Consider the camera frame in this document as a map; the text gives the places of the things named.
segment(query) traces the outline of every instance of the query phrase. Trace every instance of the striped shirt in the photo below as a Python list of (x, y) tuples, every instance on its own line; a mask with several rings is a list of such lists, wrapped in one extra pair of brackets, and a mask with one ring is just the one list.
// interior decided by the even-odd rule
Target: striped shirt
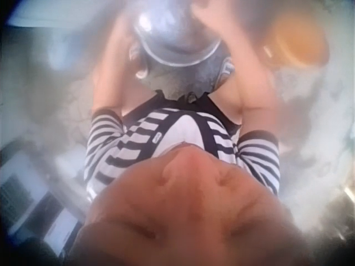
[(185, 142), (238, 165), (276, 195), (280, 186), (276, 138), (267, 131), (237, 136), (230, 136), (216, 117), (204, 112), (163, 108), (127, 129), (115, 112), (102, 110), (93, 117), (88, 141), (87, 190), (95, 198), (128, 167)]

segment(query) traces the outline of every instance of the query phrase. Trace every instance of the hand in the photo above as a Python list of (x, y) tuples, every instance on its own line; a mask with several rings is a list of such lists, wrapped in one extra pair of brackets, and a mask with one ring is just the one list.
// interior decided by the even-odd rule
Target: hand
[(129, 48), (134, 42), (128, 16), (121, 14), (113, 26), (103, 58), (94, 73), (93, 112), (121, 105), (124, 83), (134, 78)]
[(226, 41), (236, 27), (233, 0), (192, 0), (193, 15)]

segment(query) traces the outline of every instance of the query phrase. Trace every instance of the silver bowl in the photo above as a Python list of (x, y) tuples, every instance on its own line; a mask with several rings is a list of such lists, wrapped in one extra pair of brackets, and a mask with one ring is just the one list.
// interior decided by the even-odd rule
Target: silver bowl
[(187, 67), (211, 56), (219, 37), (195, 19), (191, 0), (133, 0), (134, 28), (146, 52), (172, 67)]

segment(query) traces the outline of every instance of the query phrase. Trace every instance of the concrete floor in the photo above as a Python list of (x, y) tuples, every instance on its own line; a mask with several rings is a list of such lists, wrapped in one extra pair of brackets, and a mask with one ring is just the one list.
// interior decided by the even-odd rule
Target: concrete floor
[[(304, 231), (317, 226), (326, 204), (353, 177), (354, 9), (344, 1), (331, 13), (319, 8), (317, 14), (330, 44), (329, 64), (275, 73), (285, 103), (280, 198)], [(60, 61), (55, 55), (65, 53), (70, 41), (76, 43), (75, 36), (65, 31), (6, 28), (0, 71), (1, 148), (16, 137), (44, 146), (63, 179), (70, 179), (69, 186), (84, 161), (93, 97), (90, 72), (96, 59), (86, 53), (74, 54), (69, 63)], [(190, 91), (200, 95), (212, 89), (225, 54), (220, 49), (187, 69), (152, 61), (146, 82), (171, 99)], [(74, 70), (63, 70), (65, 64)], [(74, 190), (84, 193), (80, 186)]]

